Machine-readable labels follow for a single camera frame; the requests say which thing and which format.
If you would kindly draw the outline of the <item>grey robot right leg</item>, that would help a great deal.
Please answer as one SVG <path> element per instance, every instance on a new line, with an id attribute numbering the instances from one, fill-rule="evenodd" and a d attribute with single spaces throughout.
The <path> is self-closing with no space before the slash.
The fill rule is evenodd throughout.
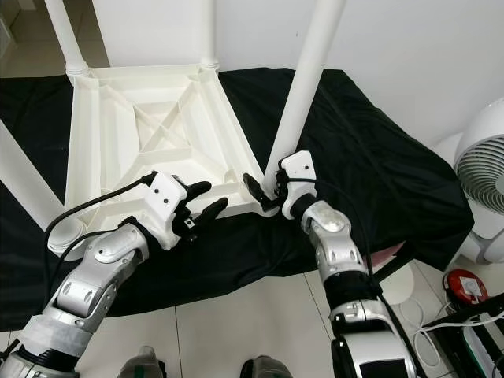
<path id="1" fill-rule="evenodd" d="M 259 355 L 245 360 L 239 378 L 293 378 L 293 375 L 280 360 L 267 355 Z"/>

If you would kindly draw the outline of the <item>white plastic children table top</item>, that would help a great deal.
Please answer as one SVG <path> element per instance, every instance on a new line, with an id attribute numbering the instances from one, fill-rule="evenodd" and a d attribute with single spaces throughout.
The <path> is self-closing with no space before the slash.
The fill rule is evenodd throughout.
<path id="1" fill-rule="evenodd" d="M 149 172 L 186 184 L 209 181 L 212 190 L 188 201 L 198 215 L 229 198 L 222 217 L 256 213 L 258 202 L 242 175 L 263 180 L 216 71 L 199 64 L 94 68 L 72 76 L 71 133 L 66 158 L 65 208 L 85 233 L 115 229 L 139 216 Z"/>

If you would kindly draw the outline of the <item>white round floor base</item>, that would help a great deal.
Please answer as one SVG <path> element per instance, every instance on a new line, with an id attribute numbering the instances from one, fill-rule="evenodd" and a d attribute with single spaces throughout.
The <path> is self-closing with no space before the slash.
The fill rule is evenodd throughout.
<path id="1" fill-rule="evenodd" d="M 383 298 L 389 305 L 403 305 L 413 296 L 417 280 L 413 273 L 413 264 L 406 264 L 380 281 Z"/>

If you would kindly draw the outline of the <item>grey robot left leg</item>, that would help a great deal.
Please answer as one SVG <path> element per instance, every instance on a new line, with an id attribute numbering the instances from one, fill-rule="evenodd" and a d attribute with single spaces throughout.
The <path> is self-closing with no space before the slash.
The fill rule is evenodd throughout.
<path id="1" fill-rule="evenodd" d="M 165 363 L 158 359 L 154 348 L 141 346 L 137 355 L 123 364 L 117 378 L 167 378 Z"/>

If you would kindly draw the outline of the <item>grey robot leg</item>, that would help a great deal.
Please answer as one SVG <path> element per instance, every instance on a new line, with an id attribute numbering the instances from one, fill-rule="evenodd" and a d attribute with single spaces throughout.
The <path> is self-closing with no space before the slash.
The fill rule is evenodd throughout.
<path id="1" fill-rule="evenodd" d="M 117 378 L 167 378 L 165 363 L 158 359 L 154 348 L 141 346 L 137 355 L 123 364 Z"/>
<path id="2" fill-rule="evenodd" d="M 267 355 L 259 355 L 245 360 L 239 378 L 293 378 L 293 375 L 280 360 Z"/>

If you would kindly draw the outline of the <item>pink plastic piece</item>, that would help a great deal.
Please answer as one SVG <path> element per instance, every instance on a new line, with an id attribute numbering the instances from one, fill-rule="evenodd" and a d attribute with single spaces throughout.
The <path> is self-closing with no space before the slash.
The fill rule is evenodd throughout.
<path id="1" fill-rule="evenodd" d="M 387 264 L 390 260 L 396 257 L 396 254 L 399 250 L 403 248 L 403 243 L 395 244 L 391 247 L 384 248 L 377 252 L 371 254 L 371 262 L 375 268 L 379 268 L 385 264 Z"/>

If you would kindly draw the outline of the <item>grey metal pole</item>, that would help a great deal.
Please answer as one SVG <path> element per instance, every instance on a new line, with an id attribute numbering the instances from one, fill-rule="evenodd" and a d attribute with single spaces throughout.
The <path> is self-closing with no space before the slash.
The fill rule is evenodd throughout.
<path id="1" fill-rule="evenodd" d="M 373 278 L 382 287 L 412 287 L 414 274 L 410 268 L 411 262 L 413 262 L 411 257 L 396 255 L 387 264 L 376 268 Z"/>

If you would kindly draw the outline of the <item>black cloth table cover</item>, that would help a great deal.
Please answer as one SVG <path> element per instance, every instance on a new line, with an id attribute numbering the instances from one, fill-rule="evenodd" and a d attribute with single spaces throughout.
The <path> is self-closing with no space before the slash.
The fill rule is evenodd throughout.
<path id="1" fill-rule="evenodd" d="M 0 118 L 51 190 L 64 197 L 72 84 L 64 75 L 0 82 Z M 449 264 L 474 226 L 450 163 L 375 107 L 343 71 L 321 77 L 299 147 L 313 155 L 318 194 L 350 217 L 360 248 L 398 243 L 435 267 Z M 55 262 L 43 230 L 10 191 L 0 195 L 0 325 L 21 330 L 43 304 Z M 219 298 L 266 276 L 316 270 L 312 246 L 283 217 L 242 213 L 213 223 L 195 244 L 154 254 L 117 295 L 113 317 Z"/>

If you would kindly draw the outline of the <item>white round floor fan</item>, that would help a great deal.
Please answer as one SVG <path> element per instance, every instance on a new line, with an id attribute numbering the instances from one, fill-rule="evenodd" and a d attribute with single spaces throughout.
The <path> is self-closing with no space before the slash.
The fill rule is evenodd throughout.
<path id="1" fill-rule="evenodd" d="M 474 217 L 461 255 L 480 265 L 504 264 L 504 97 L 433 151 L 457 173 Z"/>

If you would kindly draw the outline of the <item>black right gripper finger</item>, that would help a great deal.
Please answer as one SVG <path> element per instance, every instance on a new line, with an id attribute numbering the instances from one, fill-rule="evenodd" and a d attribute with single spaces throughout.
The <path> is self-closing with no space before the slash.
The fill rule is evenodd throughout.
<path id="1" fill-rule="evenodd" d="M 255 179 L 255 177 L 252 177 L 252 175 L 249 173 L 243 173 L 242 180 L 245 188 L 247 188 L 247 191 L 249 192 L 251 197 L 254 198 L 256 202 L 258 202 L 258 205 L 263 212 L 269 212 L 277 208 L 277 202 L 275 201 L 275 199 L 268 197 L 266 192 L 261 187 L 261 184 L 258 180 Z"/>

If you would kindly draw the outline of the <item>black equipment case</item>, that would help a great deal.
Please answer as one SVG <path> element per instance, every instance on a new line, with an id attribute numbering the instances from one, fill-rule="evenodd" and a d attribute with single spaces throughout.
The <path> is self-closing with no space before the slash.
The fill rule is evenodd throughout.
<path id="1" fill-rule="evenodd" d="M 457 378 L 504 378 L 504 305 L 464 307 L 424 330 Z"/>

